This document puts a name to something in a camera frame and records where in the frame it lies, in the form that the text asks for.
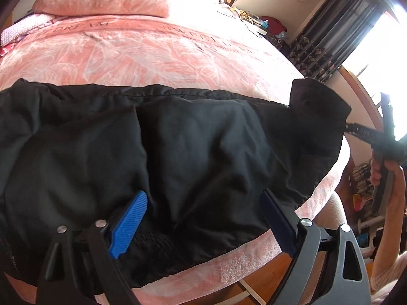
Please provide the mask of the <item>right forearm pink sleeve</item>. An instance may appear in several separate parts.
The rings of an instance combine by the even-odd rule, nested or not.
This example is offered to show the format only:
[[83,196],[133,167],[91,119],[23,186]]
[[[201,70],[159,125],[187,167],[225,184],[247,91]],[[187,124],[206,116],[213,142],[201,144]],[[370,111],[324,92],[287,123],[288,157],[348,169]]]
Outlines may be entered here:
[[374,290],[371,304],[382,304],[406,269],[406,251],[399,253],[403,231],[403,213],[386,218],[370,278]]

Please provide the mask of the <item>right hand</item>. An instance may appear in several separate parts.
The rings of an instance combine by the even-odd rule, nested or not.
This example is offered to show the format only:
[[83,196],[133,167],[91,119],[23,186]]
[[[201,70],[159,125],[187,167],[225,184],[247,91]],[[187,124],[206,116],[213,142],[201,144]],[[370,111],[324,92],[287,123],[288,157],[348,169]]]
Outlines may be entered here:
[[[372,151],[372,160],[370,163],[370,181],[373,186],[378,186],[382,180],[380,172],[379,154]],[[406,181],[403,168],[394,160],[385,160],[384,167],[394,173],[393,188],[386,209],[386,223],[391,225],[401,224],[403,212],[406,205],[405,192]]]

